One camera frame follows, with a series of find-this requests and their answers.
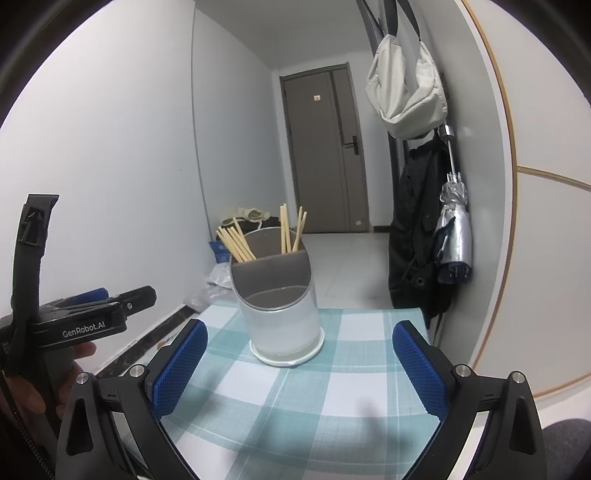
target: baseboard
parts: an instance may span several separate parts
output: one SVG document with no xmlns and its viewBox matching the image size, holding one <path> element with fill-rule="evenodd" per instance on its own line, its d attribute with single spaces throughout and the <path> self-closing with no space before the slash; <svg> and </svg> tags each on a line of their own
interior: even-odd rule
<svg viewBox="0 0 591 480">
<path fill-rule="evenodd" d="M 187 307 L 186 305 L 180 307 L 165 321 L 146 333 L 127 350 L 120 353 L 115 359 L 111 360 L 107 365 L 101 368 L 97 377 L 108 378 L 123 374 L 162 338 L 166 337 L 176 327 L 194 314 L 195 310 L 191 307 Z"/>
</svg>

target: tiled floor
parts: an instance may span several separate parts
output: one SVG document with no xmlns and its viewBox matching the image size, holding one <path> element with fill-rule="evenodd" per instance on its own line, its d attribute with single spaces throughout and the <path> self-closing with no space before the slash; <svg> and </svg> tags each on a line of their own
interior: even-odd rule
<svg viewBox="0 0 591 480">
<path fill-rule="evenodd" d="M 386 233 L 304 235 L 312 258 L 318 306 L 391 309 Z"/>
</svg>

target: door handle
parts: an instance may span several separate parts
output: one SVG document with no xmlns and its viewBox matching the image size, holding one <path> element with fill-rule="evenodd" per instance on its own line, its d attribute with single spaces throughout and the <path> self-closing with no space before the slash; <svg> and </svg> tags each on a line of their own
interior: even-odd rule
<svg viewBox="0 0 591 480">
<path fill-rule="evenodd" d="M 351 143 L 343 144 L 343 148 L 351 148 L 353 147 L 353 152 L 355 155 L 359 155 L 359 141 L 357 140 L 357 135 L 353 135 L 353 141 Z"/>
</svg>

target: table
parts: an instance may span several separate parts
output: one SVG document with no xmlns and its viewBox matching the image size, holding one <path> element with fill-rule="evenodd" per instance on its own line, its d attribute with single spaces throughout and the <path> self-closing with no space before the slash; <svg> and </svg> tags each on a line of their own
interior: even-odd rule
<svg viewBox="0 0 591 480">
<path fill-rule="evenodd" d="M 324 346 L 295 368 L 256 359 L 237 305 L 196 317 L 209 345 L 162 424 L 202 480 L 400 479 L 439 425 L 392 348 L 404 319 L 426 337 L 418 309 L 320 310 Z"/>
</svg>

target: silver umbrella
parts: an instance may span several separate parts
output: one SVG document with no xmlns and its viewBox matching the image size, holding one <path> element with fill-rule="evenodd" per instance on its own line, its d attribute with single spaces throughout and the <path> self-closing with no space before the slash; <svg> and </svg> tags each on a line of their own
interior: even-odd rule
<svg viewBox="0 0 591 480">
<path fill-rule="evenodd" d="M 470 214 L 466 210 L 468 192 L 462 174 L 456 172 L 453 159 L 452 138 L 449 125 L 439 129 L 439 136 L 447 142 L 452 172 L 447 174 L 447 183 L 441 189 L 443 204 L 435 233 L 435 256 L 439 267 L 439 283 L 466 283 L 472 272 L 472 228 Z"/>
</svg>

